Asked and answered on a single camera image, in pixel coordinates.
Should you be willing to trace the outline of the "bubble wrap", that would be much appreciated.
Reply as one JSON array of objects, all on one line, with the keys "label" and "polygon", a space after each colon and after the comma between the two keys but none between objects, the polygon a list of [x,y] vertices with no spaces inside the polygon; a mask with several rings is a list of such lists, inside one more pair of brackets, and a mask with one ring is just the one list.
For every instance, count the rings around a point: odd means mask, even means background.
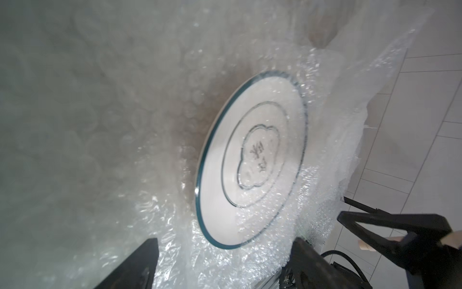
[{"label": "bubble wrap", "polygon": [[247,289],[323,248],[421,1],[2,1],[1,287]]}]

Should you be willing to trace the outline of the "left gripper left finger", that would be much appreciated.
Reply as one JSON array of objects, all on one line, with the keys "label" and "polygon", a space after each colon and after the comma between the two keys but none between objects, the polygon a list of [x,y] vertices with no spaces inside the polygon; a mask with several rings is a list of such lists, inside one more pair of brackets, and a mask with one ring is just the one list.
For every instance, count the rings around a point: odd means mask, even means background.
[{"label": "left gripper left finger", "polygon": [[158,259],[158,239],[149,238],[95,289],[151,289]]}]

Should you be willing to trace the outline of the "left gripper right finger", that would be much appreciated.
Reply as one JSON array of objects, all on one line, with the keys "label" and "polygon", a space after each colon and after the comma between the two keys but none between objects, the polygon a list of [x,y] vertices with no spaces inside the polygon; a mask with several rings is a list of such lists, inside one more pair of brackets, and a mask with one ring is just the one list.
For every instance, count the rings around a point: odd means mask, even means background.
[{"label": "left gripper right finger", "polygon": [[[326,262],[324,258],[329,255],[343,257],[357,273],[344,266]],[[338,250],[330,250],[320,255],[307,241],[299,237],[292,245],[290,268],[298,289],[361,288],[361,269],[348,255]]]}]

